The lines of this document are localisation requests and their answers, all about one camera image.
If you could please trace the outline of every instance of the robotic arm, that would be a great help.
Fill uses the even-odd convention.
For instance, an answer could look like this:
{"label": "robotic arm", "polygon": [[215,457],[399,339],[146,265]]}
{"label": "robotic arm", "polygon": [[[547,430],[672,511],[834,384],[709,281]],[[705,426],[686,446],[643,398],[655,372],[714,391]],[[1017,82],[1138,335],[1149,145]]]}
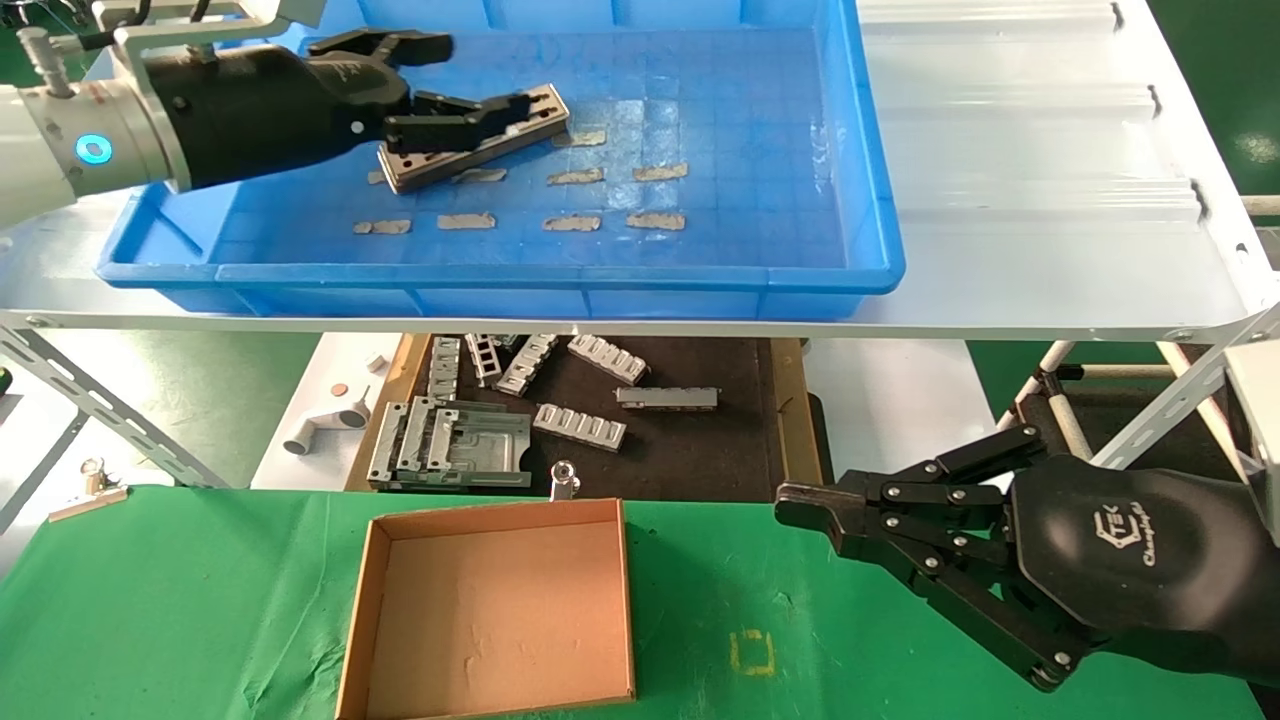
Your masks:
{"label": "robotic arm", "polygon": [[[210,45],[319,20],[321,4],[285,1],[218,3],[215,10],[243,17],[161,26],[132,24],[140,15],[132,3],[100,3],[99,23],[114,28],[100,37],[111,44],[116,76],[100,82],[67,81],[63,55],[83,51],[84,37],[19,31],[45,86],[0,86],[0,152],[13,168],[0,181],[0,228],[86,195],[159,181],[177,191],[210,187],[370,141],[393,152],[468,151],[529,118],[525,95],[476,102],[411,91],[397,69],[448,60],[447,35],[360,29],[312,44],[305,56],[274,45]],[[154,10],[184,14],[192,4],[157,0]],[[143,53],[157,47],[177,51]]]}

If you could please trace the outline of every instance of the blue led ring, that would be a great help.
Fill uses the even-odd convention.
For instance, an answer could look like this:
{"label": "blue led ring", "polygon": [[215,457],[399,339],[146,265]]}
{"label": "blue led ring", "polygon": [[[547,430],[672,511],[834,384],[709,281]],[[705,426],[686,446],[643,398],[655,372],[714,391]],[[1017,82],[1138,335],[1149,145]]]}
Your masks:
{"label": "blue led ring", "polygon": [[102,165],[111,159],[111,141],[101,135],[82,135],[76,141],[76,156],[90,165]]}

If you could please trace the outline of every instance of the rectangular metal housing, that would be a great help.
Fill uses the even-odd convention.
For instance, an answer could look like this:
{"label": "rectangular metal housing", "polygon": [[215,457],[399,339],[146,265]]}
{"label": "rectangular metal housing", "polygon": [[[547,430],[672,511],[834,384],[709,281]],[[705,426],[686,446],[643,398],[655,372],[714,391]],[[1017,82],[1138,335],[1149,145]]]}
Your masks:
{"label": "rectangular metal housing", "polygon": [[568,129],[568,106],[554,86],[539,85],[525,94],[534,99],[530,119],[508,127],[506,135],[490,137],[471,152],[398,155],[388,151],[385,143],[379,145],[378,163],[392,191],[397,195],[413,192]]}
{"label": "rectangular metal housing", "polygon": [[617,452],[622,447],[627,425],[547,402],[538,406],[538,414],[534,415],[534,429]]}

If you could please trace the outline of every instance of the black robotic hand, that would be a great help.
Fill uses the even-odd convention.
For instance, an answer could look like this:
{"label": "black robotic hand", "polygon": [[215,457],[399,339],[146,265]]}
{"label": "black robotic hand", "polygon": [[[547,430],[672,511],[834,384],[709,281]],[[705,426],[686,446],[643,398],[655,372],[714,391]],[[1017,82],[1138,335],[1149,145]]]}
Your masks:
{"label": "black robotic hand", "polygon": [[[1010,470],[1007,497],[978,484]],[[1042,691],[1100,651],[1280,685],[1280,550],[1243,483],[1046,457],[1024,425],[783,484],[774,516],[881,565]]]}
{"label": "black robotic hand", "polygon": [[200,188],[302,168],[374,140],[393,152],[475,150],[529,118],[526,95],[415,95],[397,72],[452,55],[448,35],[366,28],[315,42],[306,58],[257,45],[212,59],[148,59],[147,74]]}

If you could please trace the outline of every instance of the metal strip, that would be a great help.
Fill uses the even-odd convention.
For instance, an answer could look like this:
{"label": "metal strip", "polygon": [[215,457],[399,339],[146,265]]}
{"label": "metal strip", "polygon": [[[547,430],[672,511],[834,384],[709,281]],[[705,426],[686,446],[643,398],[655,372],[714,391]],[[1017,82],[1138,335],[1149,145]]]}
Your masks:
{"label": "metal strip", "polygon": [[594,334],[575,337],[568,342],[568,351],[628,386],[649,372],[648,363]]}
{"label": "metal strip", "polygon": [[494,388],[507,395],[522,397],[556,343],[557,337],[549,333],[529,336],[525,346],[516,354],[516,359],[507,366],[507,372],[502,374]]}
{"label": "metal strip", "polygon": [[369,482],[384,483],[392,479],[392,452],[396,450],[396,436],[399,434],[401,423],[408,414],[408,406],[403,402],[393,402],[387,406],[383,414],[383,425],[378,428],[378,442],[374,445],[374,456],[369,460]]}
{"label": "metal strip", "polygon": [[547,402],[538,406],[534,429],[617,452],[622,447],[627,425]]}

